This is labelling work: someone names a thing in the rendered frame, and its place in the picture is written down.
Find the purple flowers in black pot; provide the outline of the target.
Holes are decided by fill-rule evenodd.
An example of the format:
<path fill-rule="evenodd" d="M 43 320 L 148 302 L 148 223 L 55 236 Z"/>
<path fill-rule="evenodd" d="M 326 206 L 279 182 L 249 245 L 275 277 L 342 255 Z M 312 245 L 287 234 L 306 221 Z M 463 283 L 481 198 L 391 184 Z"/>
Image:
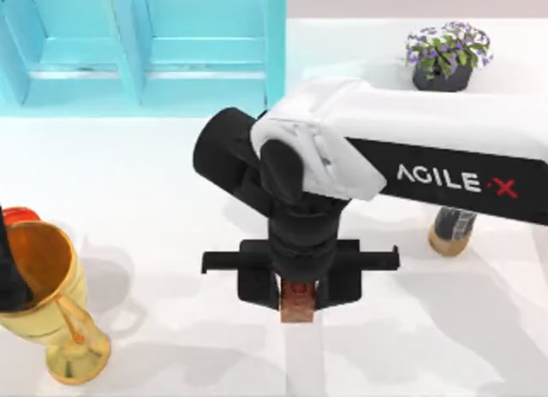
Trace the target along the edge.
<path fill-rule="evenodd" d="M 406 40 L 405 61 L 414 67 L 412 82 L 421 91 L 463 91 L 472 72 L 493 58 L 487 34 L 464 21 L 423 27 Z"/>

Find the gold trophy cup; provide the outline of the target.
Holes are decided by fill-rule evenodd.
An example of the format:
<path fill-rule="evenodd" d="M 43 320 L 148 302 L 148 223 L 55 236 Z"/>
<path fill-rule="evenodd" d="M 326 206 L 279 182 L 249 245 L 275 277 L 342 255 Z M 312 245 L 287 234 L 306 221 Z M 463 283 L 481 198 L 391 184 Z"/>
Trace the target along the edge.
<path fill-rule="evenodd" d="M 11 224 L 7 237 L 33 300 L 22 311 L 0 312 L 0 324 L 44 345 L 57 381 L 91 381 L 108 363 L 110 339 L 86 311 L 86 279 L 72 241 L 58 226 L 39 221 Z"/>

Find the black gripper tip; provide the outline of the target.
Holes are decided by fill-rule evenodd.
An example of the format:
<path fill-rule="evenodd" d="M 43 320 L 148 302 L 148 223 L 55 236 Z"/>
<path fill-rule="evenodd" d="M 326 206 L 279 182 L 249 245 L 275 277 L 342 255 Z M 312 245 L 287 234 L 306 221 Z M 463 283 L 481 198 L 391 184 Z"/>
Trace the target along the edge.
<path fill-rule="evenodd" d="M 33 300 L 33 292 L 17 269 L 7 227 L 0 205 L 0 312 L 22 311 Z"/>

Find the red round object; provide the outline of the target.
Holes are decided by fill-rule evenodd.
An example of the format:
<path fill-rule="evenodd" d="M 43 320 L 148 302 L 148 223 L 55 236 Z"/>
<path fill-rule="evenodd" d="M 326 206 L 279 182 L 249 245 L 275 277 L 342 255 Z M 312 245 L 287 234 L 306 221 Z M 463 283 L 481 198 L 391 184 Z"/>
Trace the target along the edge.
<path fill-rule="evenodd" d="M 3 209 L 3 220 L 6 225 L 16 222 L 40 221 L 40 216 L 27 207 L 16 206 Z"/>

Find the small copper brown block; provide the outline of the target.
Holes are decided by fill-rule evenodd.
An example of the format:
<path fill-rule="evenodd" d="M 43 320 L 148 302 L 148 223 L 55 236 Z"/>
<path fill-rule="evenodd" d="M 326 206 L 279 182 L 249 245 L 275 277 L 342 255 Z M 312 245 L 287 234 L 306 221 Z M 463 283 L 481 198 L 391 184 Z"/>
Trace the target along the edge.
<path fill-rule="evenodd" d="M 316 283 L 281 280 L 282 323 L 312 323 L 316 308 Z"/>

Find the light blue rack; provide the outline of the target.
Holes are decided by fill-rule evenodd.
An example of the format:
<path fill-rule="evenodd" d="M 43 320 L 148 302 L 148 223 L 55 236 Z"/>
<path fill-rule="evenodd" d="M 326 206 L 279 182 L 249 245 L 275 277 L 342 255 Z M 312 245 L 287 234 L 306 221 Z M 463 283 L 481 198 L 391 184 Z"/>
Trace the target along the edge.
<path fill-rule="evenodd" d="M 256 113 L 285 46 L 286 0 L 0 0 L 0 116 Z"/>

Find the grey object with tan base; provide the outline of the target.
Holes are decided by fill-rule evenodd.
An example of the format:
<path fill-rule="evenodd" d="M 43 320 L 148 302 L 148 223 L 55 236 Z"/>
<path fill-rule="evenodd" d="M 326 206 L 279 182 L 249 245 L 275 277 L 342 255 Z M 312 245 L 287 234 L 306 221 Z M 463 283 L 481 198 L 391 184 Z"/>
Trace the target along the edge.
<path fill-rule="evenodd" d="M 458 256 L 468 245 L 476 218 L 469 210 L 441 207 L 428 234 L 430 246 L 442 256 Z"/>

